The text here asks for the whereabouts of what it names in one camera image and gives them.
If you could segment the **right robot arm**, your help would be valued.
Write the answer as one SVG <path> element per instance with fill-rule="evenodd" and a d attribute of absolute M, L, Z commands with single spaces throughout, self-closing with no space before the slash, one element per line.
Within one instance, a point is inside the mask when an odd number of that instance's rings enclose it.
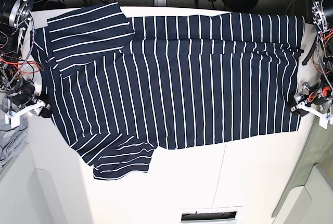
<path fill-rule="evenodd" d="M 34 75 L 43 70 L 32 60 L 32 51 L 21 48 L 28 26 L 34 26 L 31 11 L 34 0 L 1 0 L 1 93 L 8 99 L 8 114 L 32 112 L 49 118 L 50 104 L 36 95 Z"/>

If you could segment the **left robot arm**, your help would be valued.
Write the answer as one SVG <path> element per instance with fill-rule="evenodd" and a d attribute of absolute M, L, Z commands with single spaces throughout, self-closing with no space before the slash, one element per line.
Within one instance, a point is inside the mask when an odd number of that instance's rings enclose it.
<path fill-rule="evenodd" d="M 331 113 L 332 105 L 332 0 L 312 0 L 311 14 L 316 29 L 316 38 L 312 49 L 303 65 L 311 59 L 313 52 L 317 53 L 319 81 L 313 86 L 303 85 L 308 94 L 300 92 L 294 96 L 295 105 L 291 111 L 301 117 L 309 113 L 312 105 L 323 107 L 327 104 L 327 115 Z"/>

